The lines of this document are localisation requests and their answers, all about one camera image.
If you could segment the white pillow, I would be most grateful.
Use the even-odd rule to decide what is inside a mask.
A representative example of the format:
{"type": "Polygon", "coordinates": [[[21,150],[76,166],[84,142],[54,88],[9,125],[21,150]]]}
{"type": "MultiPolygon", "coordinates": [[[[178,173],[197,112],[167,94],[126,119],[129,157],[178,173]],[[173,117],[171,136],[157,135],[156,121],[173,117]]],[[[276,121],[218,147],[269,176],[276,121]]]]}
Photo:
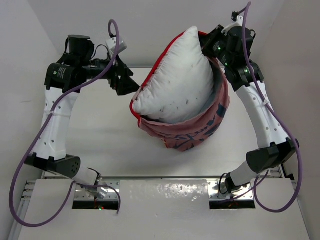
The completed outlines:
{"type": "Polygon", "coordinates": [[[201,49],[196,26],[169,47],[132,108],[141,117],[166,124],[190,120],[215,98],[212,66],[201,49]]]}

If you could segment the red pink patterned pillowcase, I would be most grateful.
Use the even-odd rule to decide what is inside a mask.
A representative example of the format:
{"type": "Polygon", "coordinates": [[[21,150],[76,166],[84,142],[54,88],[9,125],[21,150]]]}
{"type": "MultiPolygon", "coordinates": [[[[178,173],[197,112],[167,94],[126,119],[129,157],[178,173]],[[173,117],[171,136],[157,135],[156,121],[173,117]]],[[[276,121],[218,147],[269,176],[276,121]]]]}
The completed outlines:
{"type": "MultiPolygon", "coordinates": [[[[229,87],[228,81],[223,70],[220,68],[218,61],[214,58],[209,59],[206,57],[209,60],[213,70],[215,83],[214,100],[200,114],[189,120],[175,124],[151,120],[145,116],[140,116],[133,110],[133,101],[136,99],[143,87],[146,86],[148,79],[151,77],[152,73],[155,72],[169,47],[184,32],[176,36],[165,48],[147,75],[146,79],[133,96],[129,105],[130,111],[137,119],[138,127],[141,130],[145,131],[152,137],[162,140],[168,149],[175,149],[180,152],[190,150],[211,137],[220,127],[225,117],[226,111],[230,104],[229,87]]],[[[205,35],[205,33],[198,30],[199,41],[202,35],[205,35]]]]}

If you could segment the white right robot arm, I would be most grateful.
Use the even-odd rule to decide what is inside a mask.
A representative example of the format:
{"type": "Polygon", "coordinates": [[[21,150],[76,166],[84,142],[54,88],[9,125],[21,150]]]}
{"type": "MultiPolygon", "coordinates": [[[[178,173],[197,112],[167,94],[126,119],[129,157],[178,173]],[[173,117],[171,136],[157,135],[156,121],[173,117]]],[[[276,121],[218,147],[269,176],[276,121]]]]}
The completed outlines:
{"type": "Polygon", "coordinates": [[[249,51],[255,35],[254,30],[246,29],[243,40],[242,27],[225,30],[218,25],[200,39],[203,54],[223,64],[225,77],[242,101],[257,138],[258,148],[249,151],[245,162],[226,175],[224,185],[229,194],[258,174],[285,163],[296,151],[295,142],[267,108],[268,95],[260,67],[245,59],[243,44],[246,43],[249,51]]]}

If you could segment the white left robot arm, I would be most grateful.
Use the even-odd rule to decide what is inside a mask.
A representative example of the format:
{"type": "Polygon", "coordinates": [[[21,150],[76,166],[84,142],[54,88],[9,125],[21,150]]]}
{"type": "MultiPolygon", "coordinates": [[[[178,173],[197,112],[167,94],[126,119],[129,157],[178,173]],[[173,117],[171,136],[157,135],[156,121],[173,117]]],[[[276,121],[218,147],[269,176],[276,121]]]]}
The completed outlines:
{"type": "Polygon", "coordinates": [[[98,75],[107,80],[118,96],[136,92],[139,85],[133,72],[120,59],[127,48],[121,37],[106,41],[107,58],[95,57],[95,45],[89,36],[69,35],[60,60],[49,65],[45,77],[45,107],[40,136],[32,146],[25,164],[58,174],[85,186],[96,185],[99,173],[84,166],[78,156],[68,155],[67,133],[80,86],[98,75]]]}

